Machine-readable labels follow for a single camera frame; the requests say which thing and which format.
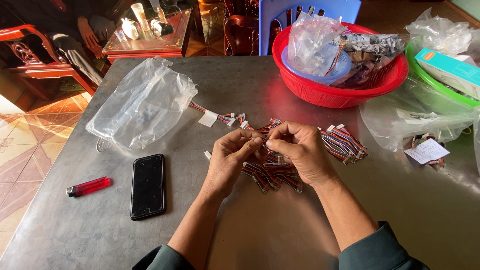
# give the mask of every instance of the black smartphone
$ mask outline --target black smartphone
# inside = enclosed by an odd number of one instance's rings
[[[165,212],[165,193],[165,157],[157,154],[135,160],[130,218],[135,221]]]

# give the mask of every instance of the dark pants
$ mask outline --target dark pants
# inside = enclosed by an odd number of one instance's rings
[[[100,44],[108,41],[117,29],[112,21],[96,15],[91,16],[88,24],[98,38],[98,41],[100,41]],[[71,36],[61,33],[50,32],[48,35],[52,38],[53,44],[67,57],[72,65],[87,75],[92,82],[100,85],[103,74],[93,66],[92,61],[85,54],[80,42]]]

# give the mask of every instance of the glass-top table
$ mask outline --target glass-top table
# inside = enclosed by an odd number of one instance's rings
[[[149,25],[153,19],[160,21],[156,10],[153,8],[144,10]],[[173,27],[170,34],[156,37],[153,32],[143,32],[136,40],[127,37],[126,42],[120,42],[116,35],[112,35],[102,52],[108,56],[110,62],[117,58],[185,56],[190,38],[192,8],[182,10],[178,6],[170,6],[164,7],[164,12],[167,24]],[[126,12],[125,17],[137,21],[131,10]]]

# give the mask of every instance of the person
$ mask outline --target person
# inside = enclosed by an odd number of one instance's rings
[[[218,139],[200,193],[172,238],[132,269],[202,270],[220,204],[232,192],[243,162],[265,160],[266,151],[260,150],[264,138],[255,130],[238,129]],[[429,269],[408,255],[387,222],[373,221],[329,163],[316,127],[284,122],[266,140],[271,150],[295,165],[300,178],[317,193],[341,250],[340,270]]]
[[[8,0],[29,23],[43,29],[53,45],[95,84],[103,74],[84,52],[85,45],[97,59],[103,58],[99,42],[107,42],[116,26],[108,19],[93,15],[88,0]]]

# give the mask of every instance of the lighter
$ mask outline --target lighter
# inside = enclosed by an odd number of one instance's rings
[[[67,195],[70,197],[79,197],[90,194],[104,187],[110,186],[112,181],[106,176],[98,178],[83,184],[78,184],[67,188]]]

